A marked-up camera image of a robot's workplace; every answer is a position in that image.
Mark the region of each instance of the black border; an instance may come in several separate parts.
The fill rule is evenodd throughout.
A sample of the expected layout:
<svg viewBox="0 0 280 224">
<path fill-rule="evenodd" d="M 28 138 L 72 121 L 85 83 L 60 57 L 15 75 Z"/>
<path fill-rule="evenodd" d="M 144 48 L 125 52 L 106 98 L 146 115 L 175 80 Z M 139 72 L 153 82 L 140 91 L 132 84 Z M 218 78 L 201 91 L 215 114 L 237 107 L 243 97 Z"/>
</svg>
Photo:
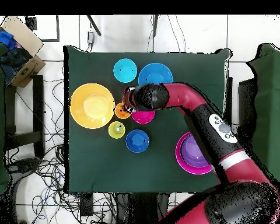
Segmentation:
<svg viewBox="0 0 280 224">
<path fill-rule="evenodd" d="M 64 186 L 63 191 L 69 194 L 69 66 L 68 47 L 63 46 L 64 53 Z"/>
</svg>

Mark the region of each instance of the blue bowl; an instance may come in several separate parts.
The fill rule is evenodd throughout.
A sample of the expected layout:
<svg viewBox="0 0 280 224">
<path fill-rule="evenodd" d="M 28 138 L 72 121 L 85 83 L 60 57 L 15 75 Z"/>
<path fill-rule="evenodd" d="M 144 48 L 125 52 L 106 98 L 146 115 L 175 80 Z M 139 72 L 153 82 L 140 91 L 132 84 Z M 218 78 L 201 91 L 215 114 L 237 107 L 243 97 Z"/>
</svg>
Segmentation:
<svg viewBox="0 0 280 224">
<path fill-rule="evenodd" d="M 117 61 L 113 68 L 113 73 L 117 80 L 123 83 L 128 83 L 136 78 L 137 66 L 132 60 L 124 58 Z"/>
<path fill-rule="evenodd" d="M 159 63 L 152 63 L 145 66 L 139 73 L 138 85 L 147 83 L 170 83 L 173 82 L 173 76 L 170 69 Z"/>
<path fill-rule="evenodd" d="M 146 151 L 149 145 L 149 137 L 140 129 L 131 131 L 125 139 L 125 144 L 128 149 L 134 153 L 141 153 Z"/>
</svg>

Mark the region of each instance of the white stripe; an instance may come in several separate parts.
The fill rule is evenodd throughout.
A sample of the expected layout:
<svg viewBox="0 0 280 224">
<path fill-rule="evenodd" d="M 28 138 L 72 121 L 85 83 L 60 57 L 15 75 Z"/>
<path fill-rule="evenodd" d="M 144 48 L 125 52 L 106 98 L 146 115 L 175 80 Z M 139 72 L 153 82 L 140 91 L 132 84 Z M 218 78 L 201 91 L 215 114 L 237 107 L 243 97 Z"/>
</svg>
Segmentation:
<svg viewBox="0 0 280 224">
<path fill-rule="evenodd" d="M 231 156 L 228 156 L 226 159 L 222 160 L 220 163 L 224 170 L 232 167 L 235 164 L 242 162 L 243 160 L 250 159 L 250 157 L 245 153 L 245 151 L 236 152 Z"/>
</svg>

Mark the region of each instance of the bowl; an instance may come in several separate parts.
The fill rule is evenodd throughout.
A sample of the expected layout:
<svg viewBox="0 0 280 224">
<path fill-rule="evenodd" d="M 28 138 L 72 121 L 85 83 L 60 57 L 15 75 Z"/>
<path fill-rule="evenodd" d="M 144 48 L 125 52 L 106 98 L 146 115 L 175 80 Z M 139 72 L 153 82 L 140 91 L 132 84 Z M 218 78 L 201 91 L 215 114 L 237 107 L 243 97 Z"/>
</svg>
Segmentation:
<svg viewBox="0 0 280 224">
<path fill-rule="evenodd" d="M 145 66 L 139 73 L 138 85 L 147 83 L 170 83 L 173 82 L 173 76 L 170 69 L 160 63 L 152 63 Z"/>
<path fill-rule="evenodd" d="M 72 118 L 82 127 L 98 129 L 113 117 L 115 102 L 111 92 L 97 83 L 78 87 L 71 97 Z"/>
<path fill-rule="evenodd" d="M 130 116 L 130 113 L 127 113 L 123 110 L 123 103 L 118 103 L 115 108 L 115 115 L 120 118 L 121 120 L 125 120 Z"/>
<path fill-rule="evenodd" d="M 118 139 L 124 136 L 125 127 L 123 123 L 118 121 L 112 122 L 109 125 L 108 133 L 112 138 Z"/>
<path fill-rule="evenodd" d="M 205 174 L 212 171 L 211 165 L 203 157 L 191 132 L 185 133 L 176 145 L 176 160 L 188 173 Z"/>
<path fill-rule="evenodd" d="M 132 119 L 138 124 L 148 124 L 154 118 L 155 111 L 136 111 L 132 113 Z"/>
<path fill-rule="evenodd" d="M 125 139 L 127 148 L 134 153 L 141 153 L 148 148 L 149 137 L 140 129 L 131 131 Z"/>
<path fill-rule="evenodd" d="M 137 66 L 132 60 L 124 58 L 116 62 L 113 74 L 118 81 L 128 83 L 136 78 Z"/>
</svg>

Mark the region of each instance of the cardboard box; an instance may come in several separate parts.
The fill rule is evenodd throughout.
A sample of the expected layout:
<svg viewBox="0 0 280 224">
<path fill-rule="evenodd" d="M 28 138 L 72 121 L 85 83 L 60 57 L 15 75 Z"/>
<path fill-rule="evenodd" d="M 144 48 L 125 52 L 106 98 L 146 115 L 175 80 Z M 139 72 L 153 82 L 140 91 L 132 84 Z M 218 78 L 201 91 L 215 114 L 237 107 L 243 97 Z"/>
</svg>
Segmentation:
<svg viewBox="0 0 280 224">
<path fill-rule="evenodd" d="M 7 16 L 0 26 L 0 32 L 6 31 L 33 57 L 11 80 L 16 87 L 25 87 L 34 75 L 46 65 L 36 54 L 43 46 L 43 42 L 16 16 Z"/>
</svg>

